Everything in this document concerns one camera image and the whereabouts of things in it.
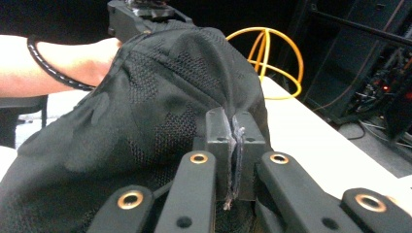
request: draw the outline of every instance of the brass grommet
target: brass grommet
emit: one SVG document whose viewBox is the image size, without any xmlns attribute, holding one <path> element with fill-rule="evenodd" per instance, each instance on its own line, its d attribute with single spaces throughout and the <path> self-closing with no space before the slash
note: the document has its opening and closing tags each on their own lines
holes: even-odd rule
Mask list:
<svg viewBox="0 0 412 233">
<path fill-rule="evenodd" d="M 274 163 L 278 163 L 278 164 L 287 164 L 289 163 L 289 159 L 282 155 L 282 154 L 272 154 L 270 155 L 270 160 Z"/>
<path fill-rule="evenodd" d="M 362 207 L 372 212 L 384 213 L 387 210 L 384 202 L 371 195 L 358 194 L 355 196 L 355 200 Z"/>
<path fill-rule="evenodd" d="M 137 190 L 125 192 L 118 200 L 118 206 L 123 210 L 131 210 L 143 202 L 143 193 Z"/>
<path fill-rule="evenodd" d="M 190 161 L 195 164 L 205 163 L 208 157 L 203 153 L 197 153 L 190 157 Z"/>
</svg>

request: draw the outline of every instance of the black metal bar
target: black metal bar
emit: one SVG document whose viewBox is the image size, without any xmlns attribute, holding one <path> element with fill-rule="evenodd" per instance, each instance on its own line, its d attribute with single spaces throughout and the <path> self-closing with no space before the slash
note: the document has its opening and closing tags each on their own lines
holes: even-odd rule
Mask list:
<svg viewBox="0 0 412 233">
<path fill-rule="evenodd" d="M 97 212 L 87 233 L 142 232 L 153 203 L 151 191 L 143 186 L 121 188 Z"/>
<path fill-rule="evenodd" d="M 155 232 L 214 232 L 216 159 L 187 153 L 180 163 Z"/>
<path fill-rule="evenodd" d="M 412 40 L 406 39 L 401 36 L 397 36 L 393 33 L 388 33 L 381 31 L 372 27 L 368 27 L 356 22 L 352 22 L 340 17 L 334 17 L 326 13 L 319 12 L 315 6 L 312 6 L 312 9 L 309 11 L 313 17 L 318 17 L 322 19 L 327 19 L 332 22 L 336 22 L 340 25 L 347 26 L 353 29 L 357 29 L 363 33 L 366 33 L 368 36 L 372 36 L 377 40 L 382 40 L 388 44 L 399 46 L 399 47 L 409 47 L 412 48 Z"/>
<path fill-rule="evenodd" d="M 235 147 L 232 132 L 227 116 L 222 107 L 212 109 L 206 113 L 206 142 L 205 150 L 212 153 L 217 160 L 217 187 L 218 201 L 231 192 L 231 156 Z"/>
<path fill-rule="evenodd" d="M 257 214 L 257 224 L 262 232 L 284 233 L 283 222 L 273 212 L 267 209 L 258 200 L 255 203 L 255 212 Z"/>
<path fill-rule="evenodd" d="M 381 194 L 354 188 L 343 194 L 342 209 L 365 232 L 400 233 L 412 230 L 412 217 Z"/>
<path fill-rule="evenodd" d="M 287 232 L 361 232 L 291 156 L 268 152 L 257 169 Z"/>
</svg>

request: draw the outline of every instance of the mesh bag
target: mesh bag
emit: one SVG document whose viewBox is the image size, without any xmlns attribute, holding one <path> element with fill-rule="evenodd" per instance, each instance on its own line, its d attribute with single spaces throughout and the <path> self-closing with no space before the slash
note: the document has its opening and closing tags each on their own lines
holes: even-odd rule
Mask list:
<svg viewBox="0 0 412 233">
<path fill-rule="evenodd" d="M 173 180 L 211 109 L 249 111 L 269 139 L 257 74 L 223 34 L 158 28 L 125 43 L 101 85 L 19 148 L 0 183 L 1 232 L 85 232 L 117 189 Z M 250 203 L 234 205 L 217 210 L 218 232 L 251 228 Z"/>
</svg>

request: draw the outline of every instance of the wire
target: wire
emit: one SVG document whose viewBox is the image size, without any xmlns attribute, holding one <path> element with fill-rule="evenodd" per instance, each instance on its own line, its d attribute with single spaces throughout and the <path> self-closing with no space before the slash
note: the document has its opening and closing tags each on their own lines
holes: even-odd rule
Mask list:
<svg viewBox="0 0 412 233">
<path fill-rule="evenodd" d="M 256 62 L 253 61 L 253 60 L 250 60 L 249 62 L 251 62 L 252 64 L 255 64 L 255 63 L 256 63 Z M 294 94 L 288 95 L 288 96 L 280 96 L 280 97 L 276 97 L 276 96 L 275 96 L 275 97 L 273 97 L 273 96 L 265 96 L 265 97 L 264 97 L 265 99 L 268 99 L 268 100 L 291 99 L 291 98 L 294 98 L 294 97 L 298 96 L 298 95 L 300 94 L 300 92 L 302 92 L 302 86 L 300 85 L 300 83 L 299 83 L 292 75 L 290 75 L 289 73 L 287 73 L 287 72 L 285 72 L 285 71 L 283 71 L 283 70 L 281 70 L 281 69 L 279 69 L 279 68 L 276 68 L 276 67 L 274 67 L 274 66 L 271 66 L 271 65 L 267 65 L 267 68 L 269 68 L 269 69 L 271 69 L 271 70 L 273 70 L 273 71 L 275 71 L 275 72 L 278 72 L 278 73 L 280 73 L 281 75 L 285 76 L 286 78 L 290 79 L 290 80 L 296 85 L 296 92 L 295 92 Z"/>
<path fill-rule="evenodd" d="M 361 135 L 358 137 L 353 137 L 353 138 L 346 138 L 347 140 L 353 141 L 353 140 L 357 140 L 357 139 L 361 139 L 366 135 L 366 131 L 364 130 L 363 125 L 361 125 L 361 123 L 356 123 L 357 126 L 360 127 L 361 129 Z"/>
<path fill-rule="evenodd" d="M 378 129 L 381 129 L 381 130 L 386 130 L 385 127 L 382 127 L 382 126 L 379 126 L 379 125 L 376 125 L 376 124 L 366 123 L 366 122 L 361 121 L 361 120 L 359 120 L 359 122 L 360 122 L 361 124 L 366 125 L 366 126 L 369 126 L 369 127 L 378 128 Z"/>
<path fill-rule="evenodd" d="M 409 59 L 408 63 L 406 63 L 406 65 L 403 66 L 403 70 L 407 70 L 411 64 L 412 64 L 412 57 Z"/>
<path fill-rule="evenodd" d="M 372 134 L 372 135 L 375 136 L 376 138 L 378 138 L 378 139 L 380 139 L 380 140 L 382 140 L 382 141 L 385 141 L 385 142 L 389 142 L 388 139 L 383 138 L 383 137 L 379 136 L 377 133 L 373 132 L 373 131 L 372 131 L 364 122 L 362 122 L 361 120 L 360 120 L 360 123 L 364 126 L 364 128 L 365 128 L 370 134 Z M 395 144 L 398 145 L 398 146 L 402 146 L 402 147 L 406 147 L 406 148 L 412 149 L 412 146 L 411 146 L 411 145 L 406 145 L 406 144 L 402 144 L 402 143 L 395 143 Z"/>
<path fill-rule="evenodd" d="M 255 71 L 258 72 L 259 67 L 261 67 L 260 70 L 260 74 L 259 74 L 259 79 L 262 82 L 265 74 L 266 74 L 266 70 L 267 69 L 271 69 L 275 72 L 278 72 L 280 74 L 282 74 L 283 76 L 287 77 L 288 79 L 290 79 L 295 85 L 296 85 L 296 92 L 290 96 L 282 96 L 282 97 L 265 97 L 265 99 L 273 99 L 273 100 L 281 100 L 281 99 L 289 99 L 289 98 L 294 98 L 297 95 L 299 95 L 301 93 L 301 82 L 303 79 L 303 58 L 302 55 L 299 51 L 299 48 L 297 47 L 297 45 L 294 43 L 293 40 L 291 40 L 288 36 L 286 36 L 285 34 L 283 34 L 282 32 L 279 32 L 275 29 L 271 29 L 271 28 L 266 28 L 266 27 L 249 27 L 249 28 L 245 28 L 239 31 L 236 31 L 232 34 L 230 34 L 229 36 L 227 36 L 227 40 L 230 40 L 240 34 L 246 33 L 246 32 L 253 32 L 253 31 L 260 31 L 259 35 L 257 36 L 252 49 L 249 53 L 249 57 L 248 57 L 248 61 L 252 64 L 255 64 Z M 289 73 L 276 68 L 274 66 L 268 65 L 268 60 L 269 60 L 269 53 L 270 53 L 270 33 L 273 33 L 279 37 L 281 37 L 282 39 L 284 39 L 293 49 L 296 58 L 297 58 L 297 63 L 298 63 L 298 75 L 297 75 L 297 79 L 294 78 L 292 75 L 290 75 Z M 260 47 L 259 47 L 259 51 L 257 54 L 257 59 L 253 60 L 253 56 L 255 54 L 255 50 L 258 47 L 258 44 L 260 43 Z"/>
<path fill-rule="evenodd" d="M 373 99 L 373 100 L 376 99 L 375 96 L 365 95 L 365 94 L 362 94 L 362 93 L 359 93 L 359 92 L 356 92 L 356 94 L 359 95 L 359 96 L 361 96 L 361 97 L 371 98 L 371 99 Z"/>
<path fill-rule="evenodd" d="M 375 42 L 375 43 L 373 44 L 372 49 L 370 50 L 369 54 L 367 55 L 366 59 L 364 60 L 363 64 L 361 65 L 360 69 L 358 70 L 357 75 L 356 75 L 355 78 L 352 80 L 352 82 L 349 84 L 349 86 L 346 87 L 346 89 L 345 89 L 339 96 L 337 96 L 335 99 L 333 99 L 332 101 L 330 101 L 329 103 L 327 103 L 327 104 L 325 104 L 325 105 L 322 105 L 322 106 L 320 106 L 320 107 L 318 107 L 318 108 L 316 108 L 316 109 L 313 109 L 312 112 L 316 112 L 316 111 L 318 111 L 318 110 L 320 110 L 320 109 L 327 108 L 327 107 L 329 107 L 330 105 L 336 103 L 338 100 L 340 100 L 340 99 L 353 87 L 353 85 L 358 81 L 358 78 L 360 77 L 361 72 L 363 71 L 364 67 L 366 66 L 366 62 L 369 60 L 370 56 L 371 56 L 372 53 L 375 51 L 375 48 L 377 47 L 377 45 L 378 45 L 378 42 Z"/>
</svg>

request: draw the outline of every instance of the black equipment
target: black equipment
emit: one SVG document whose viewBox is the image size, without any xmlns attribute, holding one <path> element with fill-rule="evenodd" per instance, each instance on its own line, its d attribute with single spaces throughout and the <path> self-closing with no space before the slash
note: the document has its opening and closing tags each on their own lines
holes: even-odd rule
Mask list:
<svg viewBox="0 0 412 233">
<path fill-rule="evenodd" d="M 385 111 L 387 135 L 393 141 L 404 140 L 412 145 L 412 83 L 408 83 Z"/>
<path fill-rule="evenodd" d="M 305 60 L 301 100 L 337 124 L 384 114 L 409 83 L 411 18 L 410 1 L 301 2 L 289 30 Z"/>
<path fill-rule="evenodd" d="M 139 4 L 130 8 L 130 2 L 110 2 L 109 31 L 123 41 L 152 31 L 145 17 L 154 15 L 150 11 L 157 13 L 159 5 L 151 10 L 148 2 Z M 166 18 L 172 16 L 173 11 L 168 11 L 172 8 L 160 6 Z M 136 14 L 139 7 L 145 9 L 143 16 Z M 206 138 L 195 139 L 173 182 L 155 192 L 138 185 L 119 189 L 87 232 L 214 232 L 216 201 L 224 201 L 224 209 L 230 211 L 233 200 L 254 203 L 257 228 L 262 232 L 405 232 L 412 228 L 411 217 L 388 198 L 356 188 L 346 191 L 339 202 L 323 192 L 290 155 L 266 152 L 268 145 L 249 113 L 230 120 L 223 108 L 217 108 L 205 118 Z M 159 216 L 155 203 L 166 193 Z"/>
<path fill-rule="evenodd" d="M 122 42 L 142 34 L 152 33 L 152 21 L 179 20 L 192 24 L 191 18 L 168 6 L 163 1 L 127 0 L 111 1 L 109 10 L 109 34 Z"/>
</svg>

